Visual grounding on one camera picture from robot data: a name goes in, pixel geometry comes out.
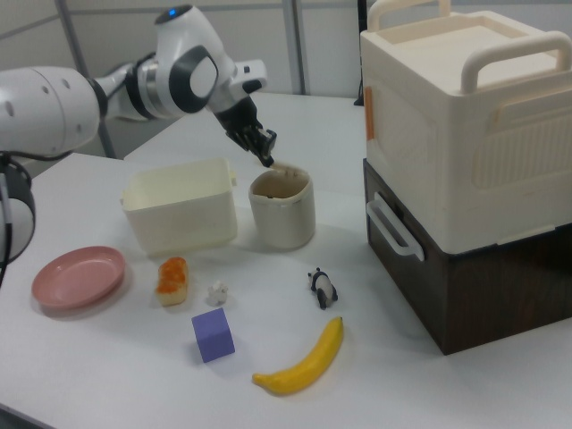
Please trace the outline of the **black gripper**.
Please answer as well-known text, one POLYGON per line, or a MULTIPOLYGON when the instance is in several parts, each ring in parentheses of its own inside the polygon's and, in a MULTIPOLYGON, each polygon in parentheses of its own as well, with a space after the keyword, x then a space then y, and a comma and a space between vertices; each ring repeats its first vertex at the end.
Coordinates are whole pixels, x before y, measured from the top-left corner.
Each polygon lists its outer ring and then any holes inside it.
POLYGON ((215 94, 210 98, 208 108, 230 139, 255 155, 263 166, 273 165, 272 150, 277 134, 261 129, 257 108, 250 95, 235 100, 228 94, 215 94))

